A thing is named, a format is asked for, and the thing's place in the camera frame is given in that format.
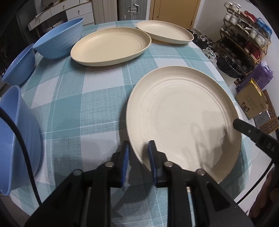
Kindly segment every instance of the door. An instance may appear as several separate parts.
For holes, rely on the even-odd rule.
[[[155,0],[153,20],[161,20],[190,28],[200,0]]]
[[[118,0],[118,20],[145,20],[146,8],[147,0]]]

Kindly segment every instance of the purple bag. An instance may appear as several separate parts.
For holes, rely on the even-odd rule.
[[[273,72],[268,67],[265,61],[262,61],[254,70],[245,78],[245,80],[237,85],[236,92],[240,92],[244,86],[253,78],[260,89],[264,89],[264,87],[271,81],[273,78]]]

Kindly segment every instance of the person's hand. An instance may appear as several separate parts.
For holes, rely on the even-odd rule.
[[[272,180],[272,175],[274,172],[274,168],[269,171],[269,173],[266,176],[266,180],[259,192],[259,194],[257,195],[257,198],[255,200],[255,202],[253,203],[253,206],[250,209],[249,212],[249,218],[255,218],[259,215],[261,208],[263,208],[267,202],[267,198],[268,196],[270,196],[271,201],[274,203],[278,200],[279,198],[279,188],[275,188],[272,190],[271,194],[268,194],[268,187],[271,184],[271,180]]]

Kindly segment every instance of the checkered tablecloth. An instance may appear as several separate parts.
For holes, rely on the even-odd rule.
[[[109,27],[135,27],[137,22],[85,26],[82,36]],[[43,158],[35,180],[42,201],[73,170],[95,169],[128,139],[125,122],[128,97],[136,83],[153,69],[182,65],[204,72],[226,90],[240,114],[223,78],[192,42],[172,45],[153,40],[141,56],[108,67],[86,67],[70,56],[49,60],[38,53],[36,64],[21,93],[40,126]],[[249,141],[242,138],[238,161],[221,183],[232,198],[244,189],[249,177]],[[112,225],[166,226],[167,190],[153,186],[150,174],[133,154],[127,179],[123,189],[111,190]],[[31,185],[13,190],[10,196],[29,215],[38,207]]]

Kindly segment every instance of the silver latch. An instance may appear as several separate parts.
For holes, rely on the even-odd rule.
[[[138,14],[139,13],[139,9],[140,9],[140,6],[139,5],[137,5],[137,4],[134,4],[133,6],[128,6],[128,8],[130,9],[130,10],[128,10],[128,12],[132,12],[132,13],[134,13],[134,15],[135,14]]]

